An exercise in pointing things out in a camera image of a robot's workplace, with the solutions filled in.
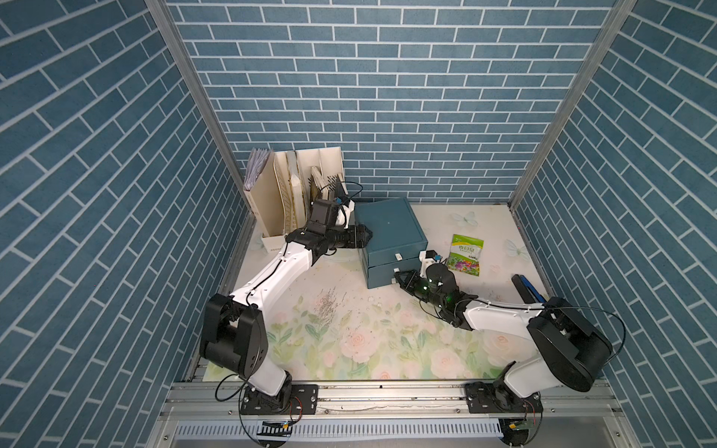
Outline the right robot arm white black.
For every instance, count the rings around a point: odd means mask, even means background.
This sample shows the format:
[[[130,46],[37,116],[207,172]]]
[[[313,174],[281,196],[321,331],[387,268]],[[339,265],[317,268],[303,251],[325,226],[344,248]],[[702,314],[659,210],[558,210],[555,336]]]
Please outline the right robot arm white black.
[[[434,306],[436,317],[455,328],[496,332],[530,345],[530,356],[509,358],[491,384],[492,398],[502,409],[560,385],[588,392],[615,356],[608,338],[562,298],[533,304],[489,302],[461,291],[454,273],[442,263],[397,271],[394,278],[402,290]]]

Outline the purple folder stack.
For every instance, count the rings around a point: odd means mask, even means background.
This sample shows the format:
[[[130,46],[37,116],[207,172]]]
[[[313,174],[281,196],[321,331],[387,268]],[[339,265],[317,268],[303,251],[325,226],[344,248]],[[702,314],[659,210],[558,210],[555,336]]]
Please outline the purple folder stack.
[[[244,178],[244,190],[246,192],[250,192],[255,187],[272,153],[270,149],[252,149],[250,151]]]

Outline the dark striped notebook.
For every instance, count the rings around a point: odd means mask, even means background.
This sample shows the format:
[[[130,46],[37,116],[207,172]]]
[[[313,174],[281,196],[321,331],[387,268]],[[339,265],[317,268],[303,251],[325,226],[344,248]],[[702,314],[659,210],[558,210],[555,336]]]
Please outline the dark striped notebook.
[[[345,186],[345,177],[343,174],[331,175],[326,188],[328,199],[336,203],[345,203],[348,198],[347,187]]]

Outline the blue marker pen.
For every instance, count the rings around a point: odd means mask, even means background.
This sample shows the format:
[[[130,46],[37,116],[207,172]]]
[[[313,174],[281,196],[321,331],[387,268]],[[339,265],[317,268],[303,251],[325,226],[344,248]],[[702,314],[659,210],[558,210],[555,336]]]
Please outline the blue marker pen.
[[[513,286],[525,304],[545,304],[547,300],[530,283],[530,280],[522,274],[514,274],[511,277]]]

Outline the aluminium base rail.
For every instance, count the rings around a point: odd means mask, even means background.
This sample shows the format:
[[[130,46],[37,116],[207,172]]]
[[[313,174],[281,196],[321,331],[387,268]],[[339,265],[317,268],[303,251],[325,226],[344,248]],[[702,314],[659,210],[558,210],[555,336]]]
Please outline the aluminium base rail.
[[[461,380],[299,384],[294,410],[253,416],[229,395],[235,383],[175,383],[149,437],[150,447],[636,447],[638,438],[612,388],[587,393],[559,386],[517,412],[494,411]]]

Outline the green flower seed bag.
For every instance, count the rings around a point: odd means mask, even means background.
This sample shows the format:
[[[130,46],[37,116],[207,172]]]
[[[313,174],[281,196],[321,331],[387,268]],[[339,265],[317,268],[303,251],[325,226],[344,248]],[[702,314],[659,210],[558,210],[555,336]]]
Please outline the green flower seed bag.
[[[480,258],[484,244],[482,239],[454,234],[446,266],[455,272],[480,276]]]

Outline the teal drawer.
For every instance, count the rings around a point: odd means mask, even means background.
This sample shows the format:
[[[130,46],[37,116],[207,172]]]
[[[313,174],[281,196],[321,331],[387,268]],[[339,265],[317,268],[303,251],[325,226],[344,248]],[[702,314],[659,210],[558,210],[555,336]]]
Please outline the teal drawer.
[[[373,267],[367,267],[365,264],[362,264],[368,289],[391,285],[395,282],[395,274],[397,272],[419,271],[420,267],[421,261],[418,258],[403,259],[402,261],[393,261]]]

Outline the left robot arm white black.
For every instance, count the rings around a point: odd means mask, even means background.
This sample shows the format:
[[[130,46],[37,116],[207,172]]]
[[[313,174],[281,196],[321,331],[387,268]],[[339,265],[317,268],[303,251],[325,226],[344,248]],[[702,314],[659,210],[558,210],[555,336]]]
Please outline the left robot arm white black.
[[[268,358],[264,315],[289,286],[333,249],[365,248],[373,237],[352,224],[355,203],[347,196],[316,199],[304,227],[285,236],[285,244],[253,279],[229,295],[217,294],[205,306],[199,352],[232,371],[271,399],[282,399],[289,374]]]

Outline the white file organizer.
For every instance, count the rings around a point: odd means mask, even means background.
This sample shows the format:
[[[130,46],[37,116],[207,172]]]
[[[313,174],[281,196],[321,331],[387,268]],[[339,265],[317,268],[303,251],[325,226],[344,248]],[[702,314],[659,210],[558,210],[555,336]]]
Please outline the white file organizer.
[[[339,173],[345,177],[339,147],[271,151],[255,187],[250,192],[244,190],[269,253],[280,250],[291,231],[304,227],[314,201],[330,201],[326,191],[329,177]]]

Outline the teal drawer cabinet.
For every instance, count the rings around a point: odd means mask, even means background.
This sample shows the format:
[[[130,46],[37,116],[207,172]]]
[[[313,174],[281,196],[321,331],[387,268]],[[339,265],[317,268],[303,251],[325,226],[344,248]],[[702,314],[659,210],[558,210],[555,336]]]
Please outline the teal drawer cabinet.
[[[428,239],[406,198],[373,203],[358,203],[356,224],[365,225],[373,238],[360,250],[361,266],[367,267],[419,259],[428,247]]]

